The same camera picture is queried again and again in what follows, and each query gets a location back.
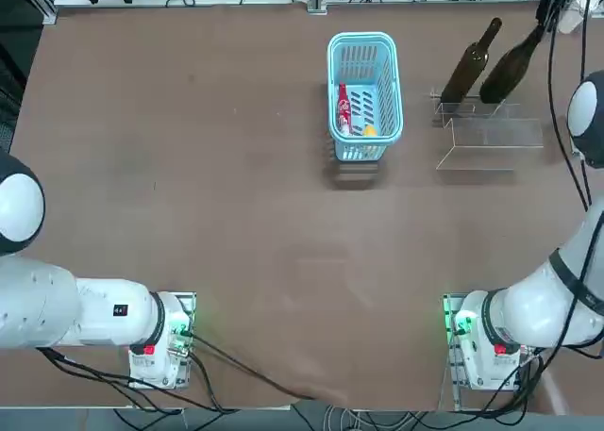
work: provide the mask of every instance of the acrylic bottle rack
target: acrylic bottle rack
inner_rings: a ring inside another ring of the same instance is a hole
[[[483,104],[477,95],[468,95],[460,104],[444,104],[440,91],[432,91],[430,98],[434,126],[444,131],[436,170],[513,171],[541,157],[541,123],[525,118],[521,105]]]

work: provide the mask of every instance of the tabletop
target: tabletop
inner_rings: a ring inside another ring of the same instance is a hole
[[[327,16],[303,6],[67,13],[43,31],[12,148],[46,193],[42,233],[25,255],[79,276],[196,291],[198,332],[290,389],[337,406],[432,410],[446,363],[443,294],[524,278],[582,217],[551,134],[546,42],[511,98],[542,119],[541,161],[514,173],[435,169],[443,130],[431,124],[430,90],[492,17],[503,20],[495,64],[530,32],[534,12],[515,4]],[[394,38],[405,115],[383,175],[360,191],[325,176],[327,43],[351,30]],[[599,68],[602,35],[590,24],[588,72]],[[563,116],[579,81],[580,37],[560,36],[556,52]],[[603,183],[590,177],[597,193]],[[123,349],[66,352],[127,370]],[[200,354],[225,405],[291,401]],[[551,368],[550,391],[573,413],[601,413],[594,392],[604,374],[590,363],[562,354]],[[4,351],[0,364],[2,406],[125,403],[32,350]],[[196,375],[185,394],[207,399]]]

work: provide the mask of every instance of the blue plastic basket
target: blue plastic basket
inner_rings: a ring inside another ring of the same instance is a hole
[[[336,123],[338,89],[346,84],[352,111],[352,130],[366,125],[376,137],[345,136]],[[340,33],[327,48],[329,133],[336,156],[344,161],[378,160],[403,132],[403,100],[398,82],[396,46],[382,32]]]

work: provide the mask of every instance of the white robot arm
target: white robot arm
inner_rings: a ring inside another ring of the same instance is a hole
[[[604,167],[604,71],[585,78],[568,109],[574,144],[588,165]],[[455,328],[472,389],[496,390],[517,367],[522,345],[558,344],[575,294],[564,345],[604,336],[604,238],[596,241],[584,281],[579,281],[590,240],[604,212],[594,202],[573,237],[534,273],[504,290],[473,291],[456,315]]]
[[[12,255],[39,234],[40,181],[0,152],[0,348],[129,346],[130,375],[163,388],[188,382],[192,293],[149,292],[124,279],[75,278]]]

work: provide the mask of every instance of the brown glass bottle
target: brown glass bottle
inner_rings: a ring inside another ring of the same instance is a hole
[[[463,101],[463,98],[470,91],[476,79],[487,66],[489,60],[489,46],[495,35],[501,28],[501,20],[494,18],[486,31],[482,35],[482,38],[478,42],[470,44],[460,62],[457,64],[453,75],[447,82],[445,89],[441,93],[441,103],[446,106],[447,109],[444,111],[454,111],[457,108],[457,104]]]
[[[516,88],[529,68],[530,58],[544,37],[545,29],[537,25],[527,38],[503,55],[480,87],[480,100],[499,104]]]

